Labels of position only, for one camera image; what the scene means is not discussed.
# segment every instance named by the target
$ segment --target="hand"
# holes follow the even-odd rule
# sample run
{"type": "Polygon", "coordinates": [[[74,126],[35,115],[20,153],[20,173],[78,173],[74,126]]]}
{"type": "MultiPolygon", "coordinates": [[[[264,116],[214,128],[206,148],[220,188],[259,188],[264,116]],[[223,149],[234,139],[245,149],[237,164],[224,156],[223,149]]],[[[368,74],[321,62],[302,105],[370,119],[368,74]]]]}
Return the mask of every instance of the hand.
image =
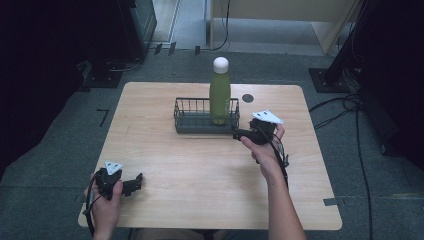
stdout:
{"type": "MultiPolygon", "coordinates": [[[[93,191],[95,201],[92,207],[93,220],[94,220],[94,237],[93,239],[111,239],[113,230],[118,224],[120,202],[123,184],[122,181],[117,181],[113,187],[112,199],[109,201],[99,194],[97,191],[97,184],[94,181],[93,191]]],[[[85,189],[84,194],[87,196],[88,187],[85,189]]]]}
{"type": "MultiPolygon", "coordinates": [[[[275,148],[278,149],[277,143],[279,142],[279,139],[283,137],[285,130],[281,124],[277,124],[276,127],[277,132],[275,133],[276,136],[274,136],[272,144],[274,144],[275,148]]],[[[240,141],[244,144],[244,146],[252,151],[252,158],[259,162],[262,175],[267,181],[270,180],[270,178],[283,178],[274,149],[269,143],[256,145],[250,141],[249,138],[244,136],[240,138],[240,141]]]]}

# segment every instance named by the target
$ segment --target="black controller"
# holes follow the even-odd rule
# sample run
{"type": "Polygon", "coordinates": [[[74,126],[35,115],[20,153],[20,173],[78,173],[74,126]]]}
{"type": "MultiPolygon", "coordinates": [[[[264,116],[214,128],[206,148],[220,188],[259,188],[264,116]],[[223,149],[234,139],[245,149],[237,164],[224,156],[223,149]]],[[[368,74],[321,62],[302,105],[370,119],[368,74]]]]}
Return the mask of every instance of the black controller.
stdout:
{"type": "MultiPolygon", "coordinates": [[[[100,195],[105,197],[107,200],[112,199],[113,186],[121,179],[122,170],[118,170],[112,175],[107,173],[106,168],[100,168],[96,172],[96,183],[100,195]]],[[[143,174],[140,173],[136,179],[123,182],[122,194],[126,197],[130,196],[131,193],[141,189],[141,181],[143,180],[143,174]]]]}
{"type": "Polygon", "coordinates": [[[242,136],[248,137],[258,145],[264,145],[274,138],[275,123],[252,119],[249,123],[250,130],[237,129],[233,132],[233,139],[240,141],[242,136]]]}

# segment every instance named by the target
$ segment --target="wooden table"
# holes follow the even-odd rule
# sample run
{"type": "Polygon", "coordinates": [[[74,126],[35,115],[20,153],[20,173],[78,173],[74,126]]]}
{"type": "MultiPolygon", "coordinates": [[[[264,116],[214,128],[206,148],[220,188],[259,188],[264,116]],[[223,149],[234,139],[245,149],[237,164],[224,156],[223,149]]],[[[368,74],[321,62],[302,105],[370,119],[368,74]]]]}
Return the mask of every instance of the wooden table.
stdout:
{"type": "MultiPolygon", "coordinates": [[[[231,91],[240,100],[240,128],[248,129],[254,111],[269,109],[284,119],[289,188],[304,229],[340,229],[337,205],[323,201],[334,195],[302,89],[233,84],[231,91]],[[244,94],[254,101],[243,102],[244,94]]],[[[266,182],[250,151],[231,135],[175,130],[175,98],[208,93],[209,84],[125,86],[96,168],[123,163],[124,181],[143,173],[142,189],[122,197],[119,227],[268,228],[266,182]]],[[[78,221],[87,226],[82,214],[78,221]]]]}

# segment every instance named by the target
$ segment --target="black metal basket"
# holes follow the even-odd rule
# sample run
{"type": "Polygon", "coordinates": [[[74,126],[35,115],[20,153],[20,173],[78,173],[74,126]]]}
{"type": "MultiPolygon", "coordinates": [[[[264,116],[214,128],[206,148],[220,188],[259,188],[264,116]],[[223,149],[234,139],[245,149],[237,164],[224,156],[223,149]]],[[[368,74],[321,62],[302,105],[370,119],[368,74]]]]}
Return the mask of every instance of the black metal basket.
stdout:
{"type": "Polygon", "coordinates": [[[174,119],[178,133],[232,134],[239,126],[239,100],[230,99],[228,118],[213,118],[210,115],[209,98],[178,97],[175,99],[174,119]],[[224,124],[218,125],[213,122],[224,119],[224,124]]]}

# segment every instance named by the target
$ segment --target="controller cable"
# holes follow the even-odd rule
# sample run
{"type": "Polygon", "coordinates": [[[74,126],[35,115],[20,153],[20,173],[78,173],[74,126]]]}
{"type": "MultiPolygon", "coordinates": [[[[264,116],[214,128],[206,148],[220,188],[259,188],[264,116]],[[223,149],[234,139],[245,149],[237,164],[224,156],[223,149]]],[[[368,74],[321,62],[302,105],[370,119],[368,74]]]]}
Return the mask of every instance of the controller cable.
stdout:
{"type": "Polygon", "coordinates": [[[86,200],[85,200],[85,210],[83,212],[83,214],[87,218],[87,224],[88,224],[88,227],[90,228],[90,232],[91,232],[92,237],[94,237],[94,225],[93,225],[93,220],[91,219],[91,208],[93,207],[94,202],[96,202],[99,198],[102,197],[102,196],[99,196],[99,197],[96,198],[96,200],[93,201],[93,192],[92,192],[93,189],[92,188],[93,188],[94,181],[96,180],[97,174],[99,174],[99,173],[96,172],[90,180],[90,185],[88,186],[87,196],[86,196],[86,200]]]}

